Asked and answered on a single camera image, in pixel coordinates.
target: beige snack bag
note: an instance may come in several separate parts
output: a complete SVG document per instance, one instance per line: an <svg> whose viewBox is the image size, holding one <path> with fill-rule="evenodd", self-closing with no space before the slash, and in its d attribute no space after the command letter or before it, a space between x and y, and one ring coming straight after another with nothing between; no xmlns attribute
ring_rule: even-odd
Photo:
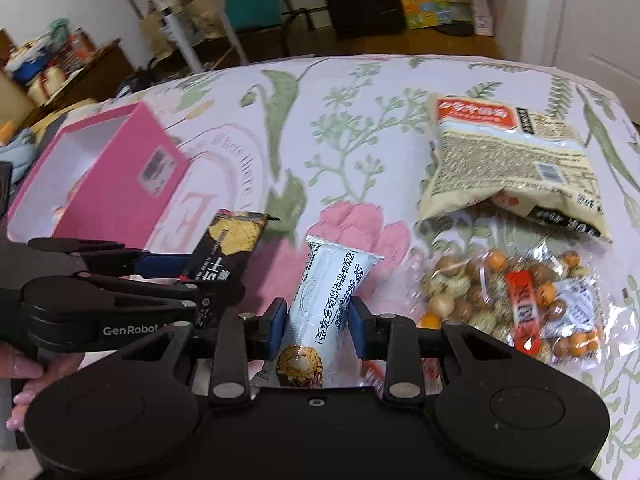
<svg viewBox="0 0 640 480"><path fill-rule="evenodd" d="M490 198L535 222L610 240L595 174L569 123L467 97L435 96L431 108L439 165L421 219Z"/></svg>

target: blue cloth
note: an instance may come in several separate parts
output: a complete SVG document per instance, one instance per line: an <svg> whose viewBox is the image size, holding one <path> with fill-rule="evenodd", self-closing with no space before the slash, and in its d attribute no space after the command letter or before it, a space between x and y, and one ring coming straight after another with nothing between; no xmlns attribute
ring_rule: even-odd
<svg viewBox="0 0 640 480"><path fill-rule="evenodd" d="M18 182L36 160L36 146L30 128L25 128L9 144L0 148L0 160L10 162L14 167L11 183Z"/></svg>

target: pink nail polish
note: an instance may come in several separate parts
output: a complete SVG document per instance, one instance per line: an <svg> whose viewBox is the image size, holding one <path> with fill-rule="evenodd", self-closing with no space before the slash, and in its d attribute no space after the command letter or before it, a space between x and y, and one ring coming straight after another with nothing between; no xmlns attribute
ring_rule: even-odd
<svg viewBox="0 0 640 480"><path fill-rule="evenodd" d="M42 366L39 364L28 360L26 357L17 355L14 357L14 373L18 377L37 379L42 377L44 371L42 370Z"/></svg>
<svg viewBox="0 0 640 480"><path fill-rule="evenodd" d="M20 392L14 397L14 404L29 404L33 399L36 398L36 395L36 392L32 390Z"/></svg>
<svg viewBox="0 0 640 480"><path fill-rule="evenodd" d="M17 418L10 418L7 422L6 422L6 428L9 431L17 431L18 428L20 428L20 426L22 425L22 423L20 422L20 420L18 420Z"/></svg>

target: floral tablecloth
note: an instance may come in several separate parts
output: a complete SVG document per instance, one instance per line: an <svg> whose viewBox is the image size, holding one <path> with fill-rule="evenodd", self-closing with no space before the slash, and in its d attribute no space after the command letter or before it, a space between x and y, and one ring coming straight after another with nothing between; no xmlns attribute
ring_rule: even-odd
<svg viewBox="0 0 640 480"><path fill-rule="evenodd" d="M382 254L359 294L373 311L405 314L388 289L409 254L429 260L477 245L525 251L549 236L505 214L417 222L418 200L434 173L426 106L432 92L540 110L580 132L614 235L613 244L589 249L590 263L611 301L629 307L620 321L637 340L640 144L615 95L593 82L483 58L306 58L195 75L83 113L145 102L192 160L149 249L190 252L219 208L266 210L282 221L247 269L249 306L291 300L308 252L305 234L314 234ZM562 250L574 241L552 234L548 243ZM637 479L640 353L618 349L626 355L577 377L611 415L594 470L605 479Z"/></svg>

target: pink box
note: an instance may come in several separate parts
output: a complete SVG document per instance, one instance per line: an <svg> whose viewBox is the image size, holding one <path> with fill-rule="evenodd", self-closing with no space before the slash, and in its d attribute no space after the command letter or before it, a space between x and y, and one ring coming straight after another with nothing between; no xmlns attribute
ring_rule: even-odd
<svg viewBox="0 0 640 480"><path fill-rule="evenodd" d="M22 185L8 213L8 237L143 248L188 166L144 104L70 124Z"/></svg>

